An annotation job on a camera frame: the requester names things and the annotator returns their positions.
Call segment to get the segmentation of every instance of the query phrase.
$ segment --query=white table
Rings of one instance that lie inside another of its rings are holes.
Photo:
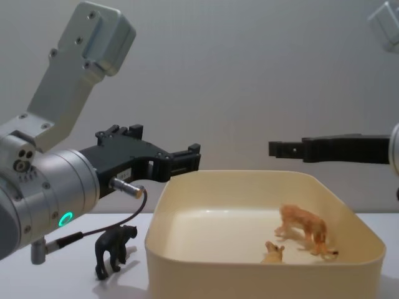
[[[387,246],[382,270],[380,299],[399,298],[399,214],[358,214]],[[47,241],[77,231],[113,224],[127,214],[87,214],[51,233]],[[136,239],[127,244],[131,255],[122,270],[100,282],[95,276],[94,242],[99,236],[83,238],[47,256],[46,263],[32,265],[30,247],[0,261],[0,298],[4,299],[144,299],[148,298],[147,261],[144,238],[152,214],[141,214],[131,225],[138,227]]]

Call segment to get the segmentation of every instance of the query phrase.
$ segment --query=metal connector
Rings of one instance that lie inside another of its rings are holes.
[[[46,240],[40,238],[31,245],[31,262],[33,265],[41,265],[46,261]]]
[[[143,195],[143,191],[145,190],[144,186],[141,185],[134,186],[117,178],[112,178],[110,180],[109,186],[114,190],[118,190],[126,194],[129,194],[130,196],[133,196],[135,199],[141,198],[141,196]]]

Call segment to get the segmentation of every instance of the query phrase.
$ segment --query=screw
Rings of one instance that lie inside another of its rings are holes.
[[[75,44],[80,45],[83,42],[83,37],[79,36],[76,40],[75,40]]]
[[[89,20],[94,19],[94,17],[95,17],[95,11],[92,11],[92,12],[87,16],[87,18],[88,18]]]
[[[51,50],[50,50],[50,57],[51,57],[51,58],[57,56],[57,54],[58,54],[57,49],[51,49]]]
[[[25,164],[24,164],[22,161],[19,161],[19,162],[16,164],[16,167],[15,167],[15,169],[16,169],[17,171],[22,171],[24,168],[25,168]]]
[[[42,184],[42,187],[43,187],[43,189],[46,189],[46,190],[48,190],[48,189],[50,189],[50,184],[48,183],[48,182],[44,182],[43,184]]]

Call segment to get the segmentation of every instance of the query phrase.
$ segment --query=plastic animal figure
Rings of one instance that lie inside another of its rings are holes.
[[[286,204],[281,206],[280,215],[282,225],[274,232],[276,236],[281,236],[289,228],[303,229],[305,232],[305,240],[314,243],[315,247],[310,252],[313,255],[332,254],[338,255],[338,251],[329,251],[326,246],[327,226],[323,219],[319,216],[300,209],[293,204]]]
[[[265,246],[267,248],[267,254],[261,263],[284,263],[282,261],[282,252],[285,249],[284,246],[278,247],[270,241],[267,241]]]
[[[134,239],[137,236],[137,228],[135,226],[116,226],[106,230],[95,242],[95,257],[97,259],[97,266],[95,266],[95,273],[99,280],[104,280],[108,277],[107,270],[104,264],[104,252],[110,253],[110,263],[114,272],[119,272],[120,267],[117,265],[117,259],[120,263],[126,263],[126,243],[129,239]]]

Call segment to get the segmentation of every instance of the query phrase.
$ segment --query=white backdrop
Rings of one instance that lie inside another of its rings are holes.
[[[367,25],[382,0],[97,0],[120,9],[137,38],[97,85],[61,148],[141,123],[168,151],[202,145],[201,169],[288,169],[314,175],[357,211],[399,211],[389,166],[304,164],[268,157],[269,141],[390,134],[399,122],[399,56]],[[0,4],[0,121],[24,111],[76,0]],[[162,184],[150,189],[153,209]],[[95,211],[128,211],[121,194]]]

